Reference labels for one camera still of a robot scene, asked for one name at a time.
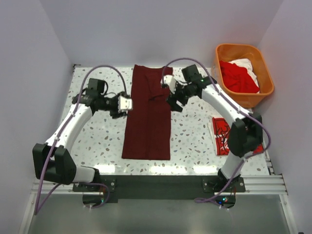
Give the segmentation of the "dark maroon t shirt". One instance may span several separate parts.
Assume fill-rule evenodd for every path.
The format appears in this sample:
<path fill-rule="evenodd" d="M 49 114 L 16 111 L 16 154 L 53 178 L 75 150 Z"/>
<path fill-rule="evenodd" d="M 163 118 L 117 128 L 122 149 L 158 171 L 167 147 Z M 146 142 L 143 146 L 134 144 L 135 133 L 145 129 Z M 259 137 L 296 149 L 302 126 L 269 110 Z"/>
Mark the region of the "dark maroon t shirt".
<path fill-rule="evenodd" d="M 131 98 L 122 150 L 123 159 L 170 160 L 171 107 L 169 89 L 160 84 L 162 75 L 173 69 L 135 65 Z"/>

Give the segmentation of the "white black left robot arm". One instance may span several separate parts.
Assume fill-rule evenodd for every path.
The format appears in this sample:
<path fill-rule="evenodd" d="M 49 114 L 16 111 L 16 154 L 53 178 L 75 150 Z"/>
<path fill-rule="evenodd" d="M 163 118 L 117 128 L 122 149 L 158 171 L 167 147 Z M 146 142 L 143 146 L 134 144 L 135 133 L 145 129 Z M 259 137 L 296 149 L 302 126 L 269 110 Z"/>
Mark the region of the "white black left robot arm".
<path fill-rule="evenodd" d="M 122 91 L 106 97 L 106 81 L 91 78 L 82 94 L 72 99 L 72 105 L 64 121 L 45 143 L 37 143 L 33 149 L 36 178 L 56 184 L 101 182 L 99 170 L 77 166 L 71 149 L 84 125 L 97 111 L 108 111 L 113 119 L 124 117 L 133 108 L 130 96 Z"/>

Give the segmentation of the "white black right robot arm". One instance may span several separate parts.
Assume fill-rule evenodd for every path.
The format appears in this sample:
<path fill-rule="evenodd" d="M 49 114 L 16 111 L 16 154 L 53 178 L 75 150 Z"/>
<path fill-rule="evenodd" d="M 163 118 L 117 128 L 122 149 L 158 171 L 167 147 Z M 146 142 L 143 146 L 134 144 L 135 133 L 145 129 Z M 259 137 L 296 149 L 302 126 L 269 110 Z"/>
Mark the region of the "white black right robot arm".
<path fill-rule="evenodd" d="M 172 111 L 182 112 L 188 100 L 198 97 L 210 104 L 229 125 L 229 154 L 223 166 L 218 169 L 214 183 L 208 183 L 216 196 L 232 188 L 241 178 L 241 168 L 255 156 L 255 150 L 263 142 L 262 117 L 251 113 L 233 101 L 221 90 L 210 74 L 203 76 L 196 65 L 182 69 L 184 81 L 173 75 L 162 75 L 161 86 L 169 90 L 167 102 Z"/>

